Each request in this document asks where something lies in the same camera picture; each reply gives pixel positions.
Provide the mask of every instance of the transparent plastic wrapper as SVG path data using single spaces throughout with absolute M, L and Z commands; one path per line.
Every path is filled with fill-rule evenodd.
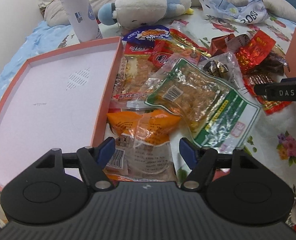
M 176 22 L 172 26 L 177 29 L 169 29 L 170 36 L 168 39 L 156 39 L 152 55 L 148 59 L 157 68 L 161 68 L 174 53 L 181 54 L 194 65 L 211 57 L 205 47 L 199 46 L 183 33 L 185 26 L 182 26 L 182 23 Z
M 166 79 L 172 68 L 175 67 L 176 63 L 183 58 L 182 55 L 175 53 L 169 57 L 167 62 L 153 75 L 151 75 L 141 88 L 136 93 L 132 101 L 127 103 L 127 108 L 131 110 L 144 110 L 149 109 L 151 106 L 145 104 L 147 95 L 152 93 L 161 83 Z
M 181 115 L 192 141 L 219 153 L 240 147 L 260 112 L 232 86 L 180 59 L 146 104 Z
M 199 62 L 197 68 L 212 76 L 227 80 L 238 90 L 244 87 L 238 60 L 232 52 Z
M 248 5 L 236 7 L 227 0 L 199 0 L 205 15 L 242 24 L 260 23 L 269 18 L 263 0 L 248 0 Z
M 119 136 L 116 150 L 104 171 L 109 178 L 131 181 L 176 181 L 169 133 L 181 119 L 157 109 L 150 113 L 107 114 Z
M 150 61 L 152 48 L 127 43 L 121 60 L 110 108 L 126 108 L 128 101 L 138 95 L 138 90 L 158 68 Z

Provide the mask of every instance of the stuffed animal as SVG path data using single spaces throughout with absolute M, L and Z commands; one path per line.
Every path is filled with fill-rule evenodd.
M 116 0 L 100 8 L 98 19 L 104 25 L 118 22 L 127 29 L 134 29 L 184 14 L 190 6 L 191 0 Z

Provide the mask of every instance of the red snack package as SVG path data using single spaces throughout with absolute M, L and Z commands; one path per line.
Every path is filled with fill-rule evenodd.
M 252 74 L 252 75 L 244 75 L 243 76 L 245 87 L 249 91 L 249 93 L 256 97 L 256 99 L 261 103 L 264 107 L 264 111 L 267 115 L 273 114 L 290 105 L 292 102 L 288 101 L 267 101 L 265 96 L 258 96 L 254 92 L 254 86 L 257 84 L 267 84 L 273 83 L 274 81 L 271 79 L 269 74 Z
M 235 54 L 240 70 L 246 74 L 249 70 L 260 64 L 270 53 L 276 41 L 266 33 L 259 30 L 250 42 L 239 49 Z
M 234 37 L 235 35 L 233 33 L 230 33 L 229 35 L 212 38 L 209 48 L 209 54 L 214 57 L 226 53 L 228 51 L 226 41 L 230 41 Z
M 148 59 L 157 68 L 161 68 L 174 53 L 181 54 L 194 65 L 197 65 L 203 56 L 206 56 L 204 59 L 211 57 L 206 48 L 200 47 L 180 31 L 176 29 L 169 31 L 171 38 L 169 40 L 156 39 L 152 55 Z

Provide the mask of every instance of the orange snack bag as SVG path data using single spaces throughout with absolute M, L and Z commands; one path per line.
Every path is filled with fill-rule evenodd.
M 151 113 L 107 114 L 119 136 L 116 151 L 105 168 L 108 177 L 131 181 L 176 180 L 169 133 L 181 117 L 157 109 Z

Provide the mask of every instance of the candy wrapper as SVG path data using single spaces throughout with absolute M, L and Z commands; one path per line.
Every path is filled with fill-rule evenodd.
M 227 0 L 199 0 L 205 15 L 242 24 L 255 24 L 269 18 L 263 0 L 248 0 L 248 5 L 236 7 Z
M 152 48 L 127 42 L 113 92 L 111 108 L 126 108 L 126 102 L 158 69 L 148 61 Z
M 286 101 L 267 101 L 265 96 L 258 96 L 254 92 L 254 86 L 258 84 L 273 83 L 271 76 L 268 73 L 249 74 L 243 76 L 245 87 L 249 93 L 263 105 L 267 115 L 273 114 L 290 105 L 291 102 Z
M 210 57 L 206 48 L 200 47 L 180 31 L 170 29 L 170 37 L 168 40 L 156 39 L 152 55 L 148 60 L 157 68 L 160 68 L 174 53 L 179 53 L 194 65 L 198 64 L 200 57 Z
M 235 55 L 227 52 L 198 63 L 197 68 L 230 82 L 236 89 L 244 86 L 242 74 Z
M 226 42 L 230 41 L 234 37 L 235 35 L 231 33 L 229 35 L 212 38 L 209 48 L 209 54 L 214 57 L 227 52 L 228 48 Z
M 156 39 L 166 39 L 168 37 L 169 29 L 167 27 L 163 25 L 145 25 L 132 30 L 130 33 L 125 35 L 122 40 L 153 48 L 155 46 Z
M 185 59 L 176 63 L 145 103 L 181 115 L 196 145 L 220 153 L 232 153 L 243 144 L 260 111 L 224 81 Z
M 175 130 L 180 116 L 163 110 L 137 114 L 107 114 L 119 136 L 116 150 L 104 171 L 115 180 L 176 181 L 169 133 Z
M 235 54 L 238 59 L 240 70 L 246 74 L 255 66 L 259 65 L 270 53 L 276 41 L 266 33 L 259 30 L 250 42 Z

